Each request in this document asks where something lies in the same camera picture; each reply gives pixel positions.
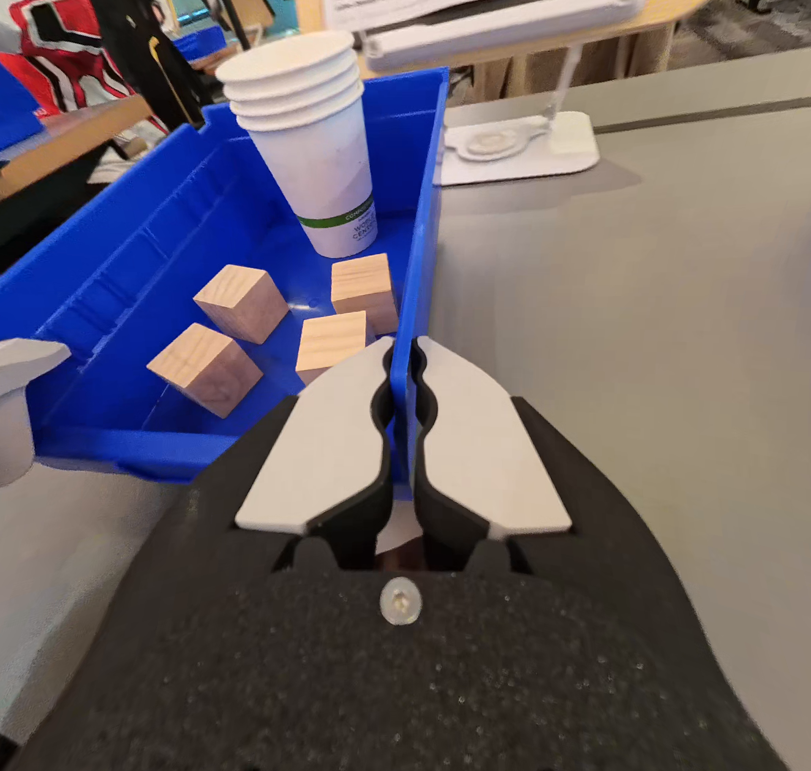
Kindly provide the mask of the wooden cube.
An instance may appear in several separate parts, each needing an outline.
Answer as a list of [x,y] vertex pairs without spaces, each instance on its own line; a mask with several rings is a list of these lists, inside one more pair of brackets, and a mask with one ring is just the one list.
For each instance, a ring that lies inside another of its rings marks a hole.
[[146,367],[221,419],[227,418],[264,376],[236,340],[197,322],[159,351]]
[[331,301],[337,314],[366,312],[376,336],[396,334],[399,316],[387,254],[335,262],[331,268]]
[[308,386],[338,363],[374,342],[365,310],[304,320],[296,374]]
[[229,337],[261,345],[289,312],[269,273],[227,264],[194,295],[195,304]]

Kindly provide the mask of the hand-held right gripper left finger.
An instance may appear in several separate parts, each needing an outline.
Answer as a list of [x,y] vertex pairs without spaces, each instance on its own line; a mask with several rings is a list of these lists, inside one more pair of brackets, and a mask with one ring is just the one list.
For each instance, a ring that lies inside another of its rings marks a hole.
[[299,393],[236,513],[239,529],[322,538],[344,569],[374,566],[393,502],[393,348],[380,337]]

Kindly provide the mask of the wooden table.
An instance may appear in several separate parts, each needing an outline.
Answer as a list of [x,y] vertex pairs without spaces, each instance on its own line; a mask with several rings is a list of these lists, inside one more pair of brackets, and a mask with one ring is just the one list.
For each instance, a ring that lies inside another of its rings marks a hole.
[[1,200],[50,176],[151,116],[140,95],[46,117],[43,129],[1,152]]

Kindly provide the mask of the blue plastic bin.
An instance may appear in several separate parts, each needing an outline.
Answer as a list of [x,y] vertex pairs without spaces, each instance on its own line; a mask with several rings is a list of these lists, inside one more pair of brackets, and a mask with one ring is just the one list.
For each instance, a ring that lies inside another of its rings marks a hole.
[[[399,303],[391,365],[392,456],[416,435],[411,342],[428,333],[449,73],[372,79],[362,95],[379,233]],[[302,322],[331,314],[320,257],[228,106],[173,133],[7,270],[2,339],[64,343],[71,357],[29,384],[35,460],[60,470],[188,483],[287,396]],[[227,264],[269,273],[290,311],[269,340],[241,343],[263,378],[225,419],[147,370],[194,322],[193,296]]]

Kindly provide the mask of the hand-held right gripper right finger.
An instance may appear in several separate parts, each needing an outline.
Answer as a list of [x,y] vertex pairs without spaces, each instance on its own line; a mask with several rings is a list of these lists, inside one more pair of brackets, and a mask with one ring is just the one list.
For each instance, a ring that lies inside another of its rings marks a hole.
[[414,511],[428,561],[464,567],[485,541],[559,535],[573,527],[508,391],[427,336],[412,341],[419,434]]

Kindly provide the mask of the blue storage bin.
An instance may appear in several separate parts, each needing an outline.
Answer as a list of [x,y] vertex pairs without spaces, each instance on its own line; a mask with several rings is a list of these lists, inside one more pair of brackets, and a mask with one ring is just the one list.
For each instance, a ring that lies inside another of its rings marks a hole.
[[1,64],[1,151],[44,130],[38,109],[34,96]]
[[179,36],[172,42],[189,63],[209,57],[227,47],[226,35],[217,24]]

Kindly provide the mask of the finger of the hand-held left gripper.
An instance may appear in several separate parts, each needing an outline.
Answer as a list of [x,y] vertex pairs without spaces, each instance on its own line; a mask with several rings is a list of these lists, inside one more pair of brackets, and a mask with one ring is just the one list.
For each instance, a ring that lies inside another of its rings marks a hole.
[[27,386],[71,356],[57,341],[13,338],[1,342],[1,487],[33,466],[35,449]]

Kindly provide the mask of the white poster rail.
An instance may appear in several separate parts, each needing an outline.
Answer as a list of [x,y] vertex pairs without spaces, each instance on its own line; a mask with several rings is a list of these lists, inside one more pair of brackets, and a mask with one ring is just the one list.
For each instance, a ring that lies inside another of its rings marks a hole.
[[360,32],[367,68],[376,73],[425,67],[459,55],[477,54],[636,16],[646,0],[485,0],[451,6],[374,33]]

